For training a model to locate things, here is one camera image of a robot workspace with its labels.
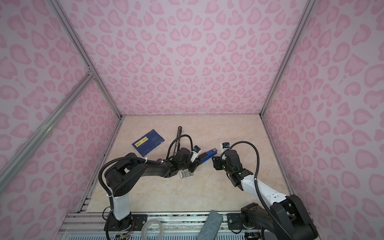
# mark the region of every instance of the pink wall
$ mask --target pink wall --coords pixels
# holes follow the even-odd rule
[[[320,1],[266,123],[324,240],[384,238],[384,2]]]
[[[62,0],[123,114],[259,113],[306,0]]]
[[[0,195],[0,238],[48,240],[73,212],[116,118],[91,82]]]
[[[86,69],[44,0],[0,3],[0,172]]]

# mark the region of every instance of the pink heart pattern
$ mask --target pink heart pattern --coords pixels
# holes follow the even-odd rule
[[[87,69],[44,1],[4,1],[0,28],[2,172]]]
[[[260,112],[305,1],[61,4],[123,114],[204,114]]]
[[[24,114],[17,115],[23,119]],[[2,238],[55,237],[63,217],[77,207],[116,122],[91,82],[0,195]],[[84,129],[85,125],[93,127]]]
[[[384,238],[383,26],[382,2],[320,1],[266,112],[321,239]]]

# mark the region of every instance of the beige tabletop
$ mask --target beige tabletop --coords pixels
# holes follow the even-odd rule
[[[108,161],[130,152],[140,157],[132,143],[152,129],[165,141],[146,157],[150,160],[165,158],[169,144],[176,138],[178,126],[182,126],[182,134],[190,135],[193,144],[198,145],[202,152],[220,149],[223,142],[253,143],[260,154],[258,178],[275,190],[288,194],[259,115],[125,117]],[[180,144],[181,147],[190,148],[186,137],[182,138]],[[239,144],[233,149],[237,150],[243,167],[254,172],[256,154],[253,148]],[[171,178],[141,177],[129,192],[129,207],[132,212],[239,211],[252,202],[260,204],[250,194],[234,187],[225,171],[215,170],[212,160],[198,166],[193,176],[183,179],[179,174]],[[107,206],[109,200],[106,192],[98,183],[87,212],[102,212]]]

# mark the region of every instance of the yellow label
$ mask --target yellow label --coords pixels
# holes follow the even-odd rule
[[[143,139],[141,139],[140,141],[135,143],[135,146],[138,147],[138,146],[142,145],[143,143],[145,143],[147,140],[148,140],[148,138],[144,137]]]

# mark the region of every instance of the blue box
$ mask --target blue box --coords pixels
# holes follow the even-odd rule
[[[162,142],[164,142],[164,138],[152,129],[149,133],[132,143],[132,146],[144,157]]]

